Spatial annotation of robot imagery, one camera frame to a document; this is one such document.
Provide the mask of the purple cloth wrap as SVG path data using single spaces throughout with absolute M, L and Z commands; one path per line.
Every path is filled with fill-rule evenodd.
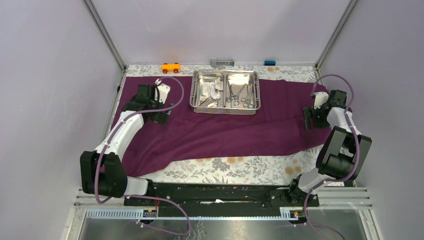
M 147 121 L 122 159 L 126 174 L 139 177 L 182 160 L 288 156 L 325 143 L 331 129 L 306 129 L 303 109 L 311 107 L 313 85 L 260 79 L 254 115 L 196 113 L 189 104 L 192 78 L 164 79 L 175 104 L 165 125 Z

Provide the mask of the perforated steel instrument tray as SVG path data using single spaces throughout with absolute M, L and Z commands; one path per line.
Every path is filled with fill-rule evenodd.
M 215 100 L 208 98 L 200 100 L 200 83 L 223 81 L 223 97 Z M 229 84 L 248 84 L 253 89 L 254 108 L 226 107 L 226 96 Z M 261 107 L 259 77 L 252 70 L 196 70 L 192 75 L 189 104 L 195 113 L 226 114 L 226 115 L 254 115 Z

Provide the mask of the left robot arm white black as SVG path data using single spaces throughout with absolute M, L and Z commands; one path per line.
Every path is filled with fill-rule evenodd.
M 121 198 L 136 195 L 144 206 L 152 204 L 155 192 L 143 178 L 127 176 L 122 160 L 136 133 L 147 121 L 165 125 L 170 116 L 165 107 L 171 87 L 160 81 L 138 85 L 137 93 L 122 107 L 118 121 L 93 151 L 80 156 L 82 191 L 86 194 Z

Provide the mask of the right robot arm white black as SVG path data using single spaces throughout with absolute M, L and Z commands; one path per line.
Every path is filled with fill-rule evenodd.
M 285 198 L 293 206 L 308 203 L 316 190 L 329 183 L 355 180 L 372 145 L 372 139 L 354 124 L 346 92 L 313 92 L 311 98 L 314 105 L 303 109 L 306 130 L 331 128 L 331 132 L 315 167 L 290 182 Z

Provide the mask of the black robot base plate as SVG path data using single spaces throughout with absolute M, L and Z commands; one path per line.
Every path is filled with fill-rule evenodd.
M 240 212 L 258 209 L 294 209 L 302 210 L 304 204 L 319 207 L 315 195 L 309 202 L 293 205 L 287 201 L 285 194 L 290 185 L 231 185 L 231 184 L 194 184 L 194 183 L 160 183 L 149 182 L 148 197 L 142 199 L 131 196 L 124 200 L 126 207 L 152 207 L 187 211 L 211 212 L 213 210 Z

